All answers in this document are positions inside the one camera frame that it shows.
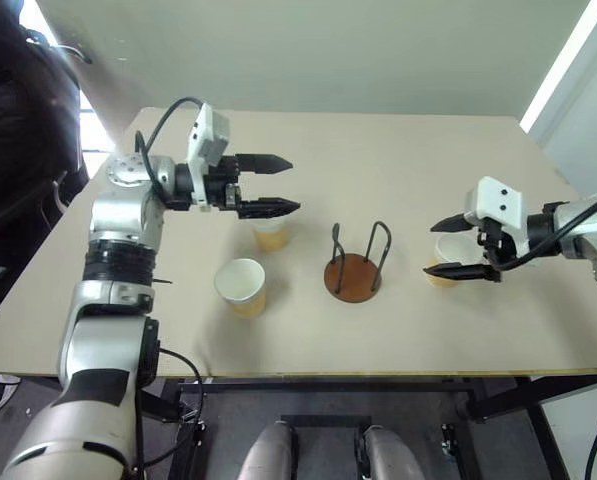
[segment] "white paper cup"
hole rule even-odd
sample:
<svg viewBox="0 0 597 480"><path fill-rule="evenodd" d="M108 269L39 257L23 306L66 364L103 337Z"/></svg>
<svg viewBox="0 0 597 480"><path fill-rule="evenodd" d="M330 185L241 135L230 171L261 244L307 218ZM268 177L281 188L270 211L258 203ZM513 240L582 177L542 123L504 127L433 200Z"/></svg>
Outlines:
<svg viewBox="0 0 597 480"><path fill-rule="evenodd" d="M265 308L265 270L251 258L237 258L224 265L214 287L241 318L254 318Z"/></svg>
<svg viewBox="0 0 597 480"><path fill-rule="evenodd" d="M249 220L256 237L258 247L264 252L280 250L287 245L289 232L287 215L274 218L256 218Z"/></svg>
<svg viewBox="0 0 597 480"><path fill-rule="evenodd" d="M436 240L432 265L437 263L461 263L473 265L482 262L482 247L476 239L464 233L443 233ZM427 275L429 281L437 287L455 287L456 280Z"/></svg>

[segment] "table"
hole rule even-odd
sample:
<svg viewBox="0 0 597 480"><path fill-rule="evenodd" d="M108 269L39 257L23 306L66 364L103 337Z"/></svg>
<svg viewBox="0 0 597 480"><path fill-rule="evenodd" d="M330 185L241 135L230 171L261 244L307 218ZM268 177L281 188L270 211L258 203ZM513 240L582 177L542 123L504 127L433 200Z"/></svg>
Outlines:
<svg viewBox="0 0 597 480"><path fill-rule="evenodd" d="M162 109L145 109L149 133ZM597 373L597 285L586 261L539 260L502 284L431 286L436 221L462 211L465 193L491 175L523 191L534 211L574 190L513 118L227 111L229 153L276 153L294 169L241 176L243 196L283 196L302 208L291 243L259 252L233 213L168 212L153 317L162 345L211 376L488 375ZM195 112L176 113L155 154L182 161ZM71 291L81 278L94 179L70 206L0 307L0 372L55 375ZM375 220L393 233L382 287L370 301L334 299L323 284L331 228L363 252ZM382 238L376 238L377 257ZM231 258L259 260L268 276L263 316L233 317L213 276ZM159 375L185 376L162 358Z"/></svg>

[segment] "wooden base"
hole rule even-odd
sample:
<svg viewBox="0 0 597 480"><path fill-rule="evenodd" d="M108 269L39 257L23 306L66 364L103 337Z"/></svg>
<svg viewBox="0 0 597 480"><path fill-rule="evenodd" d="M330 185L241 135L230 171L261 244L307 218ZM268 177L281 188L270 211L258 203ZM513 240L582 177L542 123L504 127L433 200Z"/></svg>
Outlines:
<svg viewBox="0 0 597 480"><path fill-rule="evenodd" d="M345 270L343 272L340 293L336 293L338 275L340 273L340 256L334 263L327 262L325 266L325 286L338 300L349 303L360 303L369 300L380 289L380 277L375 290L371 290L378 268L371 260L365 262L365 257L356 253L345 256Z"/></svg>

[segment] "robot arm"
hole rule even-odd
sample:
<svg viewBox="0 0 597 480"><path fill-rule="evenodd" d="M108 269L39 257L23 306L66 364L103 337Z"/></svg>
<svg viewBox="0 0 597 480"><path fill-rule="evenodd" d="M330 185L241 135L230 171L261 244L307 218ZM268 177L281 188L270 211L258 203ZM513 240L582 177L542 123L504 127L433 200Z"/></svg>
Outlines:
<svg viewBox="0 0 597 480"><path fill-rule="evenodd" d="M185 164L140 152L110 158L92 209L82 281L74 289L59 356L60 397L32 421L1 478L121 479L136 465L135 398L158 365L158 321L151 319L156 253L167 209L198 205L239 218L286 215L281 198L243 201L242 171L277 173L274 155L223 156L227 119L204 104Z"/></svg>
<svg viewBox="0 0 597 480"><path fill-rule="evenodd" d="M484 177L467 194L465 213L441 220L434 232L478 228L478 244L489 264L445 263L425 272L452 280L485 279L500 282L502 272L537 257L562 254L586 258L597 280L597 195L575 202L548 203L542 213L528 214L521 192Z"/></svg>

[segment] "floor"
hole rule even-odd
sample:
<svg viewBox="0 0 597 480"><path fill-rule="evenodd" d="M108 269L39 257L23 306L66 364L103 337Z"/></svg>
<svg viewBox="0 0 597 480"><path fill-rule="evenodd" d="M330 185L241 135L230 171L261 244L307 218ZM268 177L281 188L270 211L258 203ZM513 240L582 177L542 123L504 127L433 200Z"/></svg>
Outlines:
<svg viewBox="0 0 597 480"><path fill-rule="evenodd" d="M163 382L152 385L158 393ZM0 411L0 472L33 416L57 392L23 381ZM417 456L427 480L460 480L456 464L440 447L440 425L454 418L456 395L447 393L316 393L238 392L209 395L203 418L198 478L235 479L249 447L262 429L282 415L359 415L395 431ZM184 401L193 404L193 397ZM524 413L470 424L485 479L548 480L549 475L528 417ZM145 456L156 456L174 441L175 426L145 420ZM299 428L298 480L356 479L351 428ZM149 470L149 479L166 479L169 462Z"/></svg>

